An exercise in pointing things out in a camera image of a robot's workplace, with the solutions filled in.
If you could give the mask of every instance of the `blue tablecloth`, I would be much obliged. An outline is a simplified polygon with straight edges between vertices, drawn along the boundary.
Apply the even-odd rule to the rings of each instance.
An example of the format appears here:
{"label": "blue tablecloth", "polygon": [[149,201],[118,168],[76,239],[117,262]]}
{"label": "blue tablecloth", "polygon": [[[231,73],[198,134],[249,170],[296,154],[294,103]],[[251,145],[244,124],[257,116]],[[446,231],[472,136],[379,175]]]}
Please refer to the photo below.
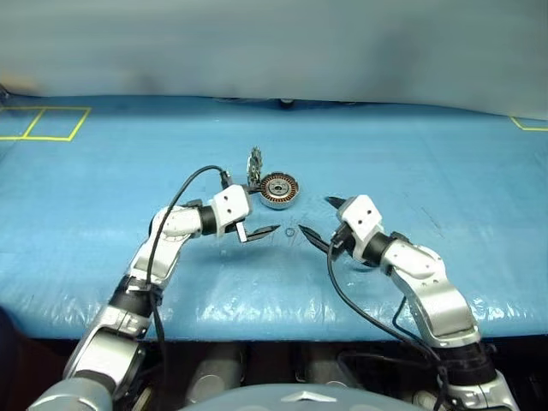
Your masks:
{"label": "blue tablecloth", "polygon": [[[548,133],[518,127],[545,124],[395,104],[8,103],[92,108],[71,141],[0,137],[0,305],[30,336],[81,336],[182,181],[218,164],[244,182],[252,146],[263,152],[264,172],[298,179],[301,196],[286,211],[253,199],[249,229],[282,225],[262,241],[210,236],[184,247],[161,306],[169,339],[386,338],[339,300],[325,256],[298,230],[285,233],[305,224],[328,237],[337,219],[323,197],[355,194],[372,197],[387,231],[444,257],[485,336],[548,332]],[[35,115],[0,111],[0,134],[24,135]],[[79,118],[46,110],[27,138],[70,135]],[[211,173],[186,200],[218,190]],[[390,321],[401,294],[388,277],[347,258],[336,270],[355,301]],[[408,312],[402,323],[412,326]]]}

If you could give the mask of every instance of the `blue plastic sheet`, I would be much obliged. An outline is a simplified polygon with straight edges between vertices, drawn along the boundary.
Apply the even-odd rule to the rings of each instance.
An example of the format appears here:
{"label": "blue plastic sheet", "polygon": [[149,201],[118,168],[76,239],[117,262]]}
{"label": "blue plastic sheet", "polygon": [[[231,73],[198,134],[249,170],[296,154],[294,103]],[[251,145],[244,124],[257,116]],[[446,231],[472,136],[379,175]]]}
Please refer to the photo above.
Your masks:
{"label": "blue plastic sheet", "polygon": [[[161,306],[169,339],[386,338],[339,300],[325,256],[297,229],[305,224],[328,237],[337,219],[323,197],[355,194],[372,197],[388,231],[444,258],[485,336],[548,331],[548,133],[521,130],[504,116],[395,104],[10,104],[92,108],[71,141],[0,140],[0,305],[30,336],[80,337],[182,181],[218,164],[244,182],[252,146],[263,151],[264,172],[297,178],[301,196],[285,211],[253,199],[249,229],[282,225],[262,241],[210,236],[183,248]],[[6,127],[17,118],[0,112]],[[48,111],[40,133],[66,133],[67,122],[74,116]],[[184,200],[207,200],[219,189],[211,173]],[[401,294],[388,277],[348,258],[336,271],[361,307],[390,322]],[[413,327],[407,311],[402,323]]]}

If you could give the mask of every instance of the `wrinkled plastic sheet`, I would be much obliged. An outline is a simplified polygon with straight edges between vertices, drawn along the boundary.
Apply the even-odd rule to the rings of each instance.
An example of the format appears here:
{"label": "wrinkled plastic sheet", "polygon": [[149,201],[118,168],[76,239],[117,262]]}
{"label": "wrinkled plastic sheet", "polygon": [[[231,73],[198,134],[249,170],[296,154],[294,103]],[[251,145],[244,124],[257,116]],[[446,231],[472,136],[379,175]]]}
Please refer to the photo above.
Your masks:
{"label": "wrinkled plastic sheet", "polygon": [[[546,132],[524,131],[504,116],[396,104],[9,103],[92,107],[70,142],[0,141],[0,305],[30,336],[80,337],[182,181],[219,164],[244,182],[252,146],[263,151],[264,172],[297,178],[301,196],[286,211],[253,199],[248,229],[281,224],[264,240],[209,236],[183,248],[161,306],[169,339],[386,338],[338,298],[325,256],[297,228],[329,237],[337,219],[324,196],[355,194],[373,198],[387,231],[443,256],[485,336],[548,331]],[[4,114],[0,131],[19,118]],[[51,134],[68,119],[49,113],[36,127]],[[219,189],[211,173],[183,201]],[[388,277],[349,258],[337,261],[336,273],[353,300],[390,322],[401,293]],[[413,329],[407,310],[402,324]]]}
{"label": "wrinkled plastic sheet", "polygon": [[0,84],[546,119],[547,15],[546,0],[3,1]]}

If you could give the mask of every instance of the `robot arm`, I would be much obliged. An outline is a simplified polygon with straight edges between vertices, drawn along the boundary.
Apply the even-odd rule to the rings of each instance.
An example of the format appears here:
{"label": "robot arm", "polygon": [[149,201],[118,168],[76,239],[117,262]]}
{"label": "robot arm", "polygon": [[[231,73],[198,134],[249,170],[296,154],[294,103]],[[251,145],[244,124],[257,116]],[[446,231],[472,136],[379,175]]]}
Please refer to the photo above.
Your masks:
{"label": "robot arm", "polygon": [[110,301],[97,314],[78,343],[63,373],[63,381],[47,390],[30,409],[110,409],[112,401],[127,391],[144,359],[140,340],[151,320],[150,293],[157,301],[167,287],[182,246],[191,238],[237,231],[241,242],[258,240],[277,226],[248,234],[243,220],[252,211],[247,190],[229,185],[210,205],[194,201],[175,206],[167,217],[152,262],[150,281],[146,272],[152,245],[167,209],[152,220],[149,238],[140,246]]}
{"label": "robot arm", "polygon": [[[380,266],[407,297],[422,340],[447,369],[448,396],[468,409],[519,408],[504,376],[495,370],[481,344],[470,306],[445,275],[441,257],[398,233],[384,234],[382,217],[366,195],[330,197],[341,226],[331,239],[334,257],[347,251],[362,264]],[[329,245],[308,227],[307,239],[326,252]]]}

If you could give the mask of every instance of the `yellow tape line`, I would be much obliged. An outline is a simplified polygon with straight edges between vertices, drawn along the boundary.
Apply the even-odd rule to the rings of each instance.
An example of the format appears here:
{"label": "yellow tape line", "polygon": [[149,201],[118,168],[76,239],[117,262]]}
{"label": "yellow tape line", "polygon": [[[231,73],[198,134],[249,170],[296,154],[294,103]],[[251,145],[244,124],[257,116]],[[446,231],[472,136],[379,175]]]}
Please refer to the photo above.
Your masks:
{"label": "yellow tape line", "polygon": [[[42,141],[72,141],[82,124],[86,121],[89,113],[92,112],[91,107],[65,107],[65,106],[26,106],[26,107],[0,107],[0,111],[4,110],[39,110],[39,113],[33,118],[31,123],[28,125],[27,129],[23,135],[0,135],[0,140],[42,140]],[[68,136],[55,136],[55,135],[30,135],[33,131],[33,128],[39,122],[40,118],[44,115],[47,110],[80,110],[84,111],[84,114],[80,120],[76,123],[73,130]]]}
{"label": "yellow tape line", "polygon": [[512,120],[512,122],[520,129],[520,130],[523,130],[523,131],[548,131],[548,127],[529,127],[529,126],[524,126],[523,124],[520,123],[520,121],[515,118],[515,117],[510,117],[510,120]]}

